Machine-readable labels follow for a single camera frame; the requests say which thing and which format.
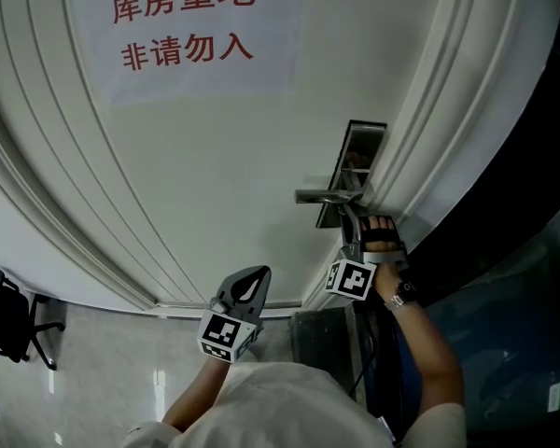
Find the sleeve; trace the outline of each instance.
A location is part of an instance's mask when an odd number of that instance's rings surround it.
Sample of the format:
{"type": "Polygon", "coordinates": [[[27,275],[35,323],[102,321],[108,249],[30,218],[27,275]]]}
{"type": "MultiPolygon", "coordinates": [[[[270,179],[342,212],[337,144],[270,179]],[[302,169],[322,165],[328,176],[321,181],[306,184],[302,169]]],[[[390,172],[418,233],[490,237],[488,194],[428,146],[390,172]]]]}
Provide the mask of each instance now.
{"type": "Polygon", "coordinates": [[[167,448],[181,434],[165,423],[145,422],[129,432],[122,448],[167,448]]]}
{"type": "Polygon", "coordinates": [[[465,409],[457,403],[430,408],[415,420],[402,441],[402,448],[465,448],[465,409]]]}

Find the hand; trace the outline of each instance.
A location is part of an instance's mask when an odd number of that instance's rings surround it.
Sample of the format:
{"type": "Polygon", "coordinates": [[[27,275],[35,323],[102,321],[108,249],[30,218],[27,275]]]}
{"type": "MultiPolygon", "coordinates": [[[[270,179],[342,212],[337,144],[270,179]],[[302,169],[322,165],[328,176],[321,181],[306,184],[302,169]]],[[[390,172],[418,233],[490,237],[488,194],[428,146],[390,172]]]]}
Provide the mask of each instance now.
{"type": "MultiPolygon", "coordinates": [[[[369,225],[369,229],[396,230],[392,219],[389,218],[386,220],[385,217],[369,216],[367,224],[361,221],[361,229],[366,231],[367,225],[369,225]]],[[[397,243],[394,242],[377,241],[365,244],[365,250],[368,252],[388,252],[397,249],[397,243]]],[[[400,276],[399,271],[396,268],[396,264],[384,263],[380,264],[377,271],[375,271],[375,276],[373,277],[373,288],[375,288],[375,291],[382,299],[384,299],[384,301],[389,301],[396,295],[399,282],[400,276]]]]}

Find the person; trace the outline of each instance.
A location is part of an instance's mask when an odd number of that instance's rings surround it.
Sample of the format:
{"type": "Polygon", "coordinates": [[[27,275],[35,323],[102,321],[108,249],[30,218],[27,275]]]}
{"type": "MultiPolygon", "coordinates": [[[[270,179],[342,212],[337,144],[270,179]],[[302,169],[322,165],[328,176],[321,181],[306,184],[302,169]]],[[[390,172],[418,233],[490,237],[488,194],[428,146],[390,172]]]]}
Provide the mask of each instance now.
{"type": "MultiPolygon", "coordinates": [[[[384,217],[369,217],[369,227],[394,230],[392,221],[384,217]]],[[[394,244],[367,243],[366,250],[394,250],[394,244]]],[[[396,266],[378,267],[373,286],[384,301],[395,296],[399,284],[396,266]]],[[[466,446],[463,375],[453,350],[416,302],[400,306],[393,314],[422,380],[419,415],[402,446],[466,446]]],[[[139,425],[123,447],[387,448],[392,444],[381,422],[324,371],[296,363],[238,363],[229,375],[230,367],[209,357],[161,422],[139,425]]]]}

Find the white shirt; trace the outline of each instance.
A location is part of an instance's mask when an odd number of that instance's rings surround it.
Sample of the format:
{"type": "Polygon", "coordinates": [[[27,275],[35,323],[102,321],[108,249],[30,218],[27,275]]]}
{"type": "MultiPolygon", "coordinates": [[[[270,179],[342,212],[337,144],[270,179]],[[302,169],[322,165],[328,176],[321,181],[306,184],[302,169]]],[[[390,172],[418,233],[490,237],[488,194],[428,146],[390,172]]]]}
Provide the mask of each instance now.
{"type": "MultiPolygon", "coordinates": [[[[405,448],[464,448],[465,412],[455,403],[423,413],[405,448]]],[[[185,433],[157,422],[132,430],[123,448],[389,448],[382,423],[324,371],[297,363],[238,363],[215,405],[185,433]]]]}

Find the tiled floor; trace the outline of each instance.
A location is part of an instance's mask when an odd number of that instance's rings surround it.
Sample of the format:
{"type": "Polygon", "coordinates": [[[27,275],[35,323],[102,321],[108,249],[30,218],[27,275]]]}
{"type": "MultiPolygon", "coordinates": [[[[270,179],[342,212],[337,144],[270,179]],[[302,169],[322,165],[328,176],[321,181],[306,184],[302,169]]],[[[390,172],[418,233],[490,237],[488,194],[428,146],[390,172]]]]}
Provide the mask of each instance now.
{"type": "MultiPolygon", "coordinates": [[[[64,315],[66,332],[41,339],[50,372],[0,357],[0,447],[116,447],[133,423],[161,417],[205,360],[196,320],[109,313],[59,302],[36,323],[64,315]]],[[[288,321],[270,320],[252,346],[260,361],[291,361],[288,321]]]]}

